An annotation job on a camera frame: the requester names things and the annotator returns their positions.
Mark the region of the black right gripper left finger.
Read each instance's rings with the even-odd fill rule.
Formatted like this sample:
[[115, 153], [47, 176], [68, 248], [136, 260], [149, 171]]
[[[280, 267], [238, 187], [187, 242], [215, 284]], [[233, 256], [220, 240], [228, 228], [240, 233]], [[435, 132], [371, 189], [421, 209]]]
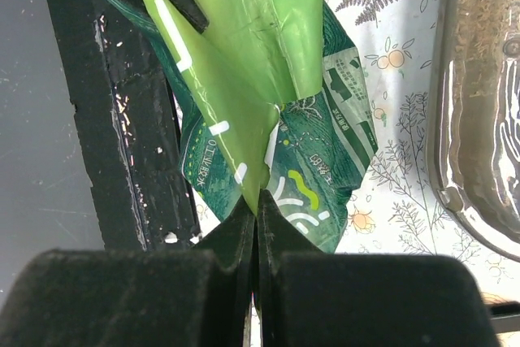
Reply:
[[239, 201], [187, 250], [50, 250], [1, 311], [4, 346], [245, 346], [255, 219]]

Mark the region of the green litter bag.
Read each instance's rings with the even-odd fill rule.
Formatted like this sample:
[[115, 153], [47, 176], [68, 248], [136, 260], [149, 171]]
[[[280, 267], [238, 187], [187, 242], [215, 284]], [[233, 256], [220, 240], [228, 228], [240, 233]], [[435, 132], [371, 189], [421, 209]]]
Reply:
[[326, 253], [378, 149], [358, 50], [324, 0], [143, 0], [183, 112], [181, 171], [218, 219], [268, 190]]

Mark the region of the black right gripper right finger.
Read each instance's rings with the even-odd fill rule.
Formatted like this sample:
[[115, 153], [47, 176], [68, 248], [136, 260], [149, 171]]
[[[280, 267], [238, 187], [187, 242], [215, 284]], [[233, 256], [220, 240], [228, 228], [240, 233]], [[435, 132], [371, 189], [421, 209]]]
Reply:
[[469, 270], [454, 258], [326, 254], [258, 203], [256, 305], [265, 346], [496, 346]]

